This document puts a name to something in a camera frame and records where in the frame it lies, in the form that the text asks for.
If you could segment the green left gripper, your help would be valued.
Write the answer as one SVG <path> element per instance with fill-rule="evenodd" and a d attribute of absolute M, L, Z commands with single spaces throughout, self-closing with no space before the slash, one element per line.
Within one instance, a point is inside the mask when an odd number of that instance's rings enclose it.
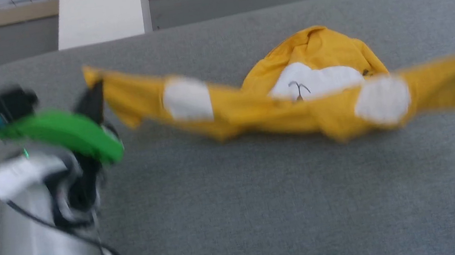
<path fill-rule="evenodd" d="M 30 139 L 61 146 L 104 164 L 119 163 L 124 145 L 104 123 L 104 82 L 86 87 L 73 107 L 73 113 L 43 111 L 0 128 L 0 139 Z"/>

